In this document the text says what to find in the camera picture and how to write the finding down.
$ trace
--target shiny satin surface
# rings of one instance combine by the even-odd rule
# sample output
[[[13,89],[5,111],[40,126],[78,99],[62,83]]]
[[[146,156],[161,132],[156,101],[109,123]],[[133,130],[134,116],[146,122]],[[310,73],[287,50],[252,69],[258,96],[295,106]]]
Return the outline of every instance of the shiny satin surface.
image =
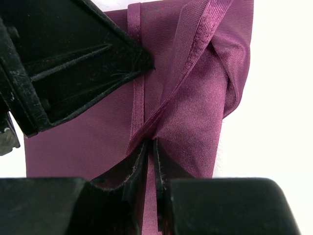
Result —
[[[91,180],[143,138],[156,137],[188,172],[212,176],[222,119],[239,105],[247,78],[253,1],[165,0],[106,14],[132,35],[138,13],[135,31],[156,69],[144,86],[130,82],[76,119],[25,140],[28,177]],[[144,102],[134,105],[137,99]],[[142,115],[144,123],[134,123]],[[157,234],[154,187],[149,162],[144,235]]]

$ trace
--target clamp jaw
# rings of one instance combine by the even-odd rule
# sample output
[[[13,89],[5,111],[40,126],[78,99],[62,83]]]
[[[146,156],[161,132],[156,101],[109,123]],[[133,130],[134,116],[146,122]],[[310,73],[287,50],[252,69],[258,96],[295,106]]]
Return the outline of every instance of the clamp jaw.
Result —
[[[195,179],[168,156],[161,140],[144,141],[91,182],[0,180],[0,234],[140,235],[149,155],[154,158],[162,234],[300,234],[276,183]]]
[[[0,0],[0,155],[82,114],[153,68],[90,0]]]

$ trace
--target purple cloth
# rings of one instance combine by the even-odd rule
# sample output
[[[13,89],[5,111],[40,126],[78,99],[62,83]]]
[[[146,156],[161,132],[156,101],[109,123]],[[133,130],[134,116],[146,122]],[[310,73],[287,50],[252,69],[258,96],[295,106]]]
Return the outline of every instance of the purple cloth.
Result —
[[[25,140],[27,176],[91,180],[158,137],[184,169],[211,177],[222,119],[239,105],[248,74],[253,1],[165,0],[106,14],[141,41],[156,70]],[[144,216],[143,234],[156,235],[150,160]]]

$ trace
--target white background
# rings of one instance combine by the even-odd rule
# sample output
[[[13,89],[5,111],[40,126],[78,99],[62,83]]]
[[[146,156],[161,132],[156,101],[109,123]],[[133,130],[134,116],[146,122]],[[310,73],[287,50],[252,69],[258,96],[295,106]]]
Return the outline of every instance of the white background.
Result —
[[[93,1],[106,11],[139,0]],[[309,0],[255,1],[250,72],[224,120],[214,172],[275,180],[302,235],[313,234],[312,9]],[[25,177],[23,145],[0,157],[0,177]]]

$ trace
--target purple satin ribbon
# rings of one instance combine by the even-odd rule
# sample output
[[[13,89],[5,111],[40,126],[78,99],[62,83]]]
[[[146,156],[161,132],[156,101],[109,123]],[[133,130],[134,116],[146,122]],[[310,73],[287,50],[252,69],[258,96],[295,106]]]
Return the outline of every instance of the purple satin ribbon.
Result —
[[[128,6],[128,33],[141,43],[140,3]],[[133,81],[134,100],[132,112],[131,139],[144,124],[145,77],[140,76]]]

